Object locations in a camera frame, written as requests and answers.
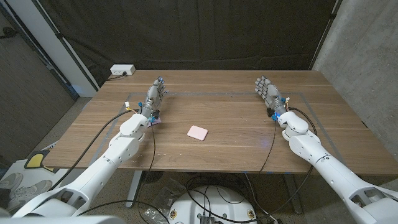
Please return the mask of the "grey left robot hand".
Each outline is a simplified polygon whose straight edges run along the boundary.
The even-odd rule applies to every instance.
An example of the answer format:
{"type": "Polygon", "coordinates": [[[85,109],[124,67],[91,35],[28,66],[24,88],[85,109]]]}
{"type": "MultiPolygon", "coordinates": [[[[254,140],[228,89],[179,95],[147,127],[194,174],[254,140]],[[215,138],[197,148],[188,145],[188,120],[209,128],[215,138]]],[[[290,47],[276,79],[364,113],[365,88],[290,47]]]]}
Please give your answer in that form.
{"type": "Polygon", "coordinates": [[[164,79],[159,76],[148,89],[147,96],[141,106],[141,115],[145,116],[150,123],[159,118],[159,108],[166,94],[164,79]]]}

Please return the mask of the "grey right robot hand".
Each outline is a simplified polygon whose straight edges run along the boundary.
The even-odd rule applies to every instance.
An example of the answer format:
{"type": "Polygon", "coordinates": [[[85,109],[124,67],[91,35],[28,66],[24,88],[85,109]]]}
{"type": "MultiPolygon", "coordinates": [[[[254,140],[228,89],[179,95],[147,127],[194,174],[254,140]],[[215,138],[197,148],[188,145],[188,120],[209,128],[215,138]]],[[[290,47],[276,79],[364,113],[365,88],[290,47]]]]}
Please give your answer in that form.
{"type": "Polygon", "coordinates": [[[255,81],[254,91],[264,100],[267,106],[267,115],[274,121],[287,112],[286,99],[282,97],[277,87],[265,76],[261,76],[255,81]]]}

